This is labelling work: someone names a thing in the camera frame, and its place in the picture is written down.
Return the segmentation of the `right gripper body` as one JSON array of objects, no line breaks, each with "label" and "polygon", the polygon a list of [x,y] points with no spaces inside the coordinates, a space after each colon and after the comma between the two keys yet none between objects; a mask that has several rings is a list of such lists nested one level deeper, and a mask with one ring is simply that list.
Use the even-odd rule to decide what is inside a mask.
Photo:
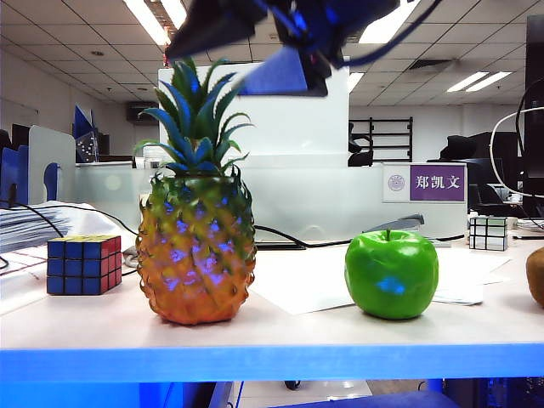
[{"label": "right gripper body", "polygon": [[256,1],[275,20],[280,51],[263,63],[292,77],[327,78],[343,64],[352,33],[395,11],[398,1]]}]

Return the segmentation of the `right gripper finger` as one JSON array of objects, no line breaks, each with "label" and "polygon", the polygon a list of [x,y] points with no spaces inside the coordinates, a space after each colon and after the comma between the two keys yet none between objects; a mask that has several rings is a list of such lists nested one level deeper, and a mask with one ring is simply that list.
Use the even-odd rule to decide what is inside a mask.
[{"label": "right gripper finger", "polygon": [[254,1],[193,1],[165,55],[178,60],[249,38],[266,17]]},{"label": "right gripper finger", "polygon": [[329,63],[319,54],[284,46],[237,84],[244,96],[326,97]]}]

